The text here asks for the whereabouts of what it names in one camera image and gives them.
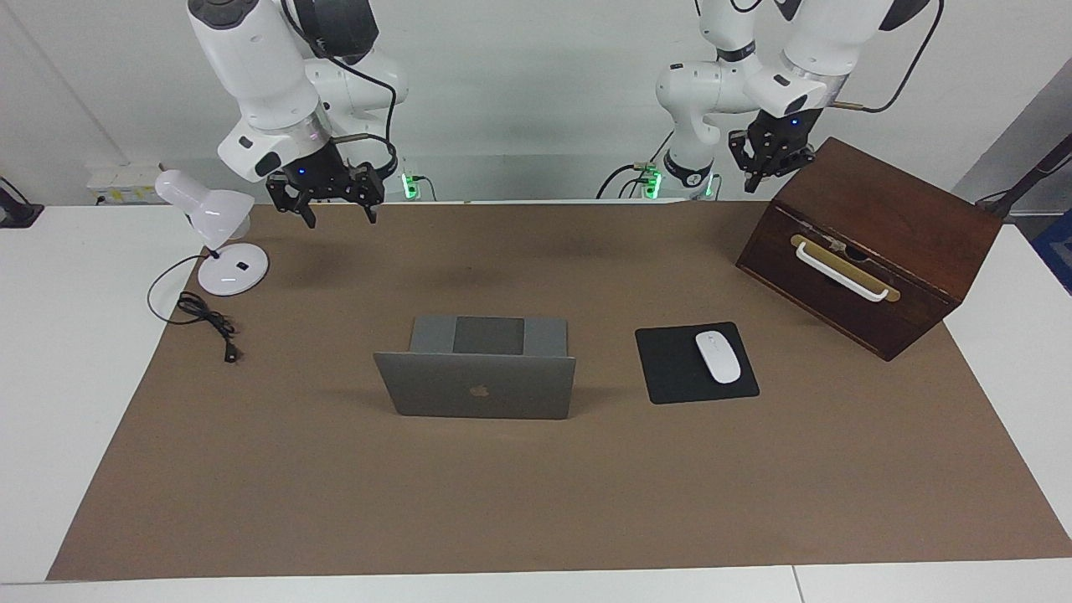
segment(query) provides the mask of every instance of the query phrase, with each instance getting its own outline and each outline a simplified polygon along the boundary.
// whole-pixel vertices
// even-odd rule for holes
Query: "computer mouse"
[[[728,384],[741,379],[741,361],[725,335],[705,330],[696,336],[696,347],[700,349],[700,355],[715,381]]]

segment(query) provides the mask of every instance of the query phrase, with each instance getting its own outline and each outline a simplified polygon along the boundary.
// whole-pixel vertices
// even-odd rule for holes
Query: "green light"
[[[420,187],[417,182],[408,175],[402,174],[402,188],[405,189],[405,197],[407,201],[417,198],[420,195]]]
[[[644,185],[644,196],[647,198],[658,198],[659,189],[662,187],[662,174],[658,170],[651,170],[647,175],[647,182]]]

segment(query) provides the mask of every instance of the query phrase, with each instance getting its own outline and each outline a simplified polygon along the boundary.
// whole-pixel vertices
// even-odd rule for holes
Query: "drawer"
[[[885,359],[956,307],[775,204],[738,265]]]

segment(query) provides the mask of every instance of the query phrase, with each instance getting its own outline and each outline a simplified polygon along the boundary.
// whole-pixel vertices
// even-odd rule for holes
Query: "brown table surface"
[[[888,364],[733,267],[762,209],[257,207],[245,357],[165,330],[49,579],[1072,557],[944,327]],[[398,416],[425,313],[567,319],[570,418]],[[650,403],[634,330],[720,321],[760,397]]]

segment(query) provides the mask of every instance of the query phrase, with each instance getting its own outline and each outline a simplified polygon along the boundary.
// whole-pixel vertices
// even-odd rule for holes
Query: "dark brown wooden box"
[[[964,302],[1000,226],[830,138],[771,202],[738,266],[890,361]]]

